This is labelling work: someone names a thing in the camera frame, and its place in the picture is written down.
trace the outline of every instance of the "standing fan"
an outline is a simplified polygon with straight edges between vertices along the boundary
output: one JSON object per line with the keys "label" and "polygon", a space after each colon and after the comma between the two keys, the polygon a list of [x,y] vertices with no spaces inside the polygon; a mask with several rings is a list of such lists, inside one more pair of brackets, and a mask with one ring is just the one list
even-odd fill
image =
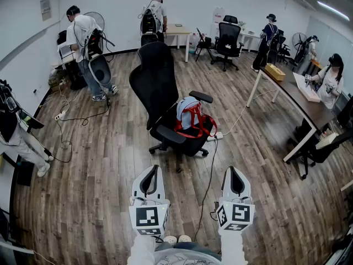
{"label": "standing fan", "polygon": [[95,20],[95,22],[99,25],[99,27],[102,29],[102,31],[104,31],[105,22],[101,14],[97,12],[88,12],[85,15],[92,17]]}
{"label": "standing fan", "polygon": [[307,37],[303,33],[296,33],[292,37],[293,47],[297,50],[296,56],[294,58],[295,63],[300,63],[303,60]]}

